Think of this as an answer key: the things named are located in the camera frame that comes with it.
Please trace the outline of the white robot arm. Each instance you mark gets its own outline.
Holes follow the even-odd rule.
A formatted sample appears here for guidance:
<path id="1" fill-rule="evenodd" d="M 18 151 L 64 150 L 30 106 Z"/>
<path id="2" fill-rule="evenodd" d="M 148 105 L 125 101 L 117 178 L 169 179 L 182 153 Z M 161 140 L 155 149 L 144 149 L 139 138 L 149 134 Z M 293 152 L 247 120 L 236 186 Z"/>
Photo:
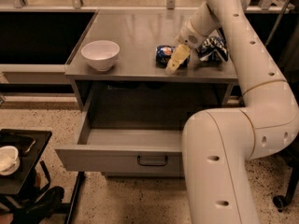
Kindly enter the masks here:
<path id="1" fill-rule="evenodd" d="M 182 133 L 192 224 L 260 224 L 245 162 L 288 146 L 299 131 L 292 90 L 247 20 L 250 0 L 205 0 L 181 28 L 166 71 L 174 73 L 221 28 L 242 91 L 236 108 L 202 110 Z"/>

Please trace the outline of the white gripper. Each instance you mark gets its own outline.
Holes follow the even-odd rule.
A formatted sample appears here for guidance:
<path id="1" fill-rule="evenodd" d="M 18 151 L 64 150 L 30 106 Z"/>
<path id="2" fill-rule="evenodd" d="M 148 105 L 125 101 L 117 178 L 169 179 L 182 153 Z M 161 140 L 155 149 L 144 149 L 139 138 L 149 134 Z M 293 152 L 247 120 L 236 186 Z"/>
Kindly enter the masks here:
<path id="1" fill-rule="evenodd" d="M 190 56 L 191 49 L 197 49 L 207 38 L 207 35 L 208 26 L 204 21 L 189 18 L 178 32 L 180 45 L 174 49 L 165 72 L 169 75 L 175 74 L 178 68 Z"/>

